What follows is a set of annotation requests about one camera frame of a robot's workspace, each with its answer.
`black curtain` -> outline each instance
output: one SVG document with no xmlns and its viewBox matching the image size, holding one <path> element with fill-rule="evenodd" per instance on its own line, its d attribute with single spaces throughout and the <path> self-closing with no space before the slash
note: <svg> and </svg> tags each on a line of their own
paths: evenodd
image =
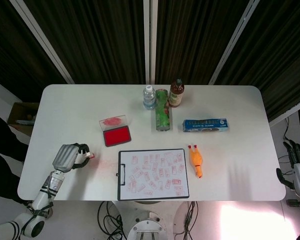
<svg viewBox="0 0 300 240">
<path fill-rule="evenodd" d="M 142 0 L 25 0 L 78 84 L 144 84 Z"/>
<path fill-rule="evenodd" d="M 253 85 L 271 121 L 300 102 L 300 0 L 261 0 L 215 84 Z"/>
<path fill-rule="evenodd" d="M 208 84 L 248 2 L 158 1 L 155 82 Z"/>
<path fill-rule="evenodd" d="M 65 81 L 9 1 L 0 0 L 0 84 L 24 102 Z"/>
</svg>

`water bottle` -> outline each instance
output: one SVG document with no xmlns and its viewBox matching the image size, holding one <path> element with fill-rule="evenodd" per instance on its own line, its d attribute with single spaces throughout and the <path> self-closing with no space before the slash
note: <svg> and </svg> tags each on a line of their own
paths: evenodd
<svg viewBox="0 0 300 240">
<path fill-rule="evenodd" d="M 143 90 L 143 106 L 148 110 L 156 107 L 156 91 L 151 85 L 147 85 Z"/>
</svg>

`person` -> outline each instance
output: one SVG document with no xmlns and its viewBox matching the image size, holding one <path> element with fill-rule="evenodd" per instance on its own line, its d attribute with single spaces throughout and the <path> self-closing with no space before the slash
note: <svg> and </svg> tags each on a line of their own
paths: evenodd
<svg viewBox="0 0 300 240">
<path fill-rule="evenodd" d="M 0 118 L 0 154 L 24 163 L 27 150 L 28 145 L 20 142 L 7 123 Z M 30 201 L 18 196 L 19 181 L 20 178 L 11 172 L 6 160 L 0 156 L 0 197 L 28 206 Z"/>
</svg>

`white table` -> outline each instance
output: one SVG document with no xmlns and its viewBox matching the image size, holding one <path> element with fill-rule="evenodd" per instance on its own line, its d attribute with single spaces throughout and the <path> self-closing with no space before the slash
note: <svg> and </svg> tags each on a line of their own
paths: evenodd
<svg viewBox="0 0 300 240">
<path fill-rule="evenodd" d="M 181 105 L 170 108 L 171 129 L 155 130 L 155 111 L 143 107 L 144 85 L 50 85 L 42 95 L 18 194 L 36 197 L 62 144 L 88 144 L 96 154 L 72 170 L 56 200 L 116 201 L 118 152 L 184 148 L 190 197 L 186 201 L 278 201 L 285 194 L 259 90 L 253 86 L 186 85 Z M 155 85 L 155 89 L 169 89 Z M 106 147 L 99 120 L 126 115 L 132 140 Z M 227 118 L 225 132 L 182 132 L 185 119 Z M 189 163 L 197 144 L 203 177 Z"/>
</svg>

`orange rubber chicken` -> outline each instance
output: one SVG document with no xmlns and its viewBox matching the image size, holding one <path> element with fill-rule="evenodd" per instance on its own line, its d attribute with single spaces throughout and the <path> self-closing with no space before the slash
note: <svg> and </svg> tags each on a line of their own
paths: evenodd
<svg viewBox="0 0 300 240">
<path fill-rule="evenodd" d="M 191 148 L 191 145 L 188 146 L 191 162 L 195 168 L 195 175 L 197 175 L 199 178 L 202 177 L 202 170 L 201 170 L 201 164 L 203 162 L 202 156 L 197 148 L 197 145 L 194 145 L 194 151 Z"/>
</svg>

